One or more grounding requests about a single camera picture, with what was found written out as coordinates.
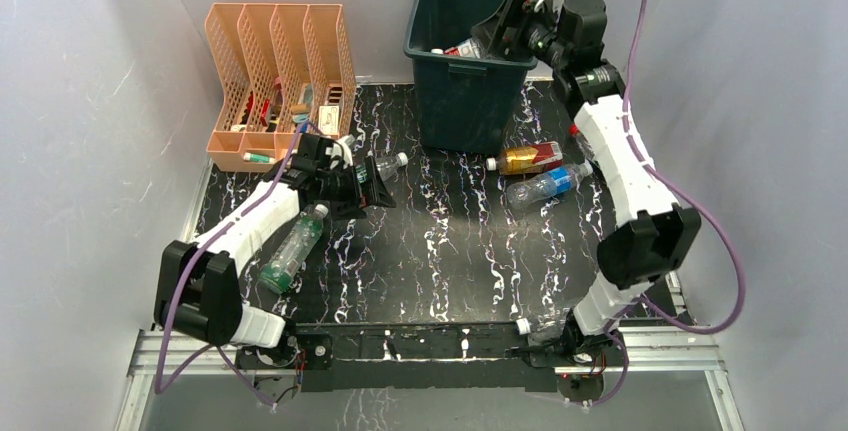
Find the clear bottle green label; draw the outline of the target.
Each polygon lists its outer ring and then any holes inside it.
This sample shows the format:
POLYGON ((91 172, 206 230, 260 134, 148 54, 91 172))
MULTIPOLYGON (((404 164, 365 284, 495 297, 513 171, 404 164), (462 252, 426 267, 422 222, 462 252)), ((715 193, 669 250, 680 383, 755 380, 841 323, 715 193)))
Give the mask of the clear bottle green label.
POLYGON ((375 159, 378 174, 383 181, 389 180, 397 175, 399 171, 408 164, 408 156, 405 152, 387 155, 375 159))

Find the red label water bottle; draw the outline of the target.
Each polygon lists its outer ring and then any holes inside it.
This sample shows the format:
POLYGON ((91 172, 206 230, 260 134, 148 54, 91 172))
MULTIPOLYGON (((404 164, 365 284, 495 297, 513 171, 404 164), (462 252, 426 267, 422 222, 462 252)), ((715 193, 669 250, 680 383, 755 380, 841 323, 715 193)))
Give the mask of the red label water bottle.
POLYGON ((446 48, 444 54, 469 59, 483 59, 485 49, 477 39, 470 37, 455 46, 446 48))

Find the green tea bottle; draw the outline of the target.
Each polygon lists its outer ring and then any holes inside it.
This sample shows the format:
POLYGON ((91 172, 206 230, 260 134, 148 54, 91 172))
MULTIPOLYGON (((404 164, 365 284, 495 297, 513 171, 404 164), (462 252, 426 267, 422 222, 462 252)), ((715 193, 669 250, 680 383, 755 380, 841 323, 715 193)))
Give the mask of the green tea bottle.
POLYGON ((323 234, 329 208, 316 204, 299 214, 288 235, 261 269, 259 283, 278 295, 292 285, 298 271, 323 234))

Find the blue label clear bottle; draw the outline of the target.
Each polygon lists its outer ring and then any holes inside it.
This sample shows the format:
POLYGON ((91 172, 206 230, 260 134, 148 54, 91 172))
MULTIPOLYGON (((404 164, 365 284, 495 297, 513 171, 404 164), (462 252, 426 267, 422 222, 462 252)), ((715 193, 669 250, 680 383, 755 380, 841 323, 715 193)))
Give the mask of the blue label clear bottle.
POLYGON ((588 161, 554 168, 510 185, 506 189, 507 203, 512 209, 524 209, 533 203, 575 190, 593 172, 593 166, 588 161))

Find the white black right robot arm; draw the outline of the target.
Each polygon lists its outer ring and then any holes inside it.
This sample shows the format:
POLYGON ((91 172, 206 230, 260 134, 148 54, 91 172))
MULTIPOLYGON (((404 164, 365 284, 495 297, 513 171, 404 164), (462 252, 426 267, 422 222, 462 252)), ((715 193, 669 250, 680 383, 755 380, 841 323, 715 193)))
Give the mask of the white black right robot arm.
POLYGON ((590 364, 619 334, 619 320, 668 272, 680 267, 701 227, 657 178, 635 125, 623 109, 624 80, 603 57, 603 0, 503 0, 471 29, 488 56, 536 58, 552 70, 556 96, 590 149, 615 211, 615 228, 598 244, 599 270, 586 295, 550 324, 521 327, 527 338, 510 356, 533 366, 590 364))

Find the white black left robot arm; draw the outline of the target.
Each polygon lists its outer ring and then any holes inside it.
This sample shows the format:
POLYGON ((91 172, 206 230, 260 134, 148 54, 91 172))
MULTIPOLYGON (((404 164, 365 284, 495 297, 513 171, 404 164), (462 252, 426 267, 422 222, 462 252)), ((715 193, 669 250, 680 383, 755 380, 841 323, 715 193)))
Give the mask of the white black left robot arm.
POLYGON ((303 353, 296 327, 244 301, 240 279, 281 228, 289 230, 261 279, 282 295, 293 284, 328 220, 362 219, 369 207, 396 203, 384 180, 408 162, 400 153, 356 162, 353 139, 304 134, 296 150, 271 165, 252 193, 210 230, 175 240, 162 254, 154 321, 208 345, 256 352, 262 363, 287 367, 303 353))

